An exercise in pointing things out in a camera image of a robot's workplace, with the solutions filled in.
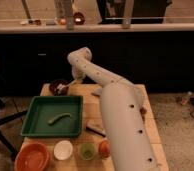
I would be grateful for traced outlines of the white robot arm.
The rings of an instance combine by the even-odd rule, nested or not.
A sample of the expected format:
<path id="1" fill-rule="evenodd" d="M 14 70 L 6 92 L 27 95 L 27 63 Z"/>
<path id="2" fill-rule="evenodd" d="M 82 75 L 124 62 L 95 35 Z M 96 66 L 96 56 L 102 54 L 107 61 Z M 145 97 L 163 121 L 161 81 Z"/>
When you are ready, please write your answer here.
<path id="1" fill-rule="evenodd" d="M 140 113 L 144 103 L 141 90 L 93 64 L 87 47 L 69 53 L 67 59 L 75 79 L 88 76 L 102 87 L 100 112 L 115 171 L 160 171 Z"/>

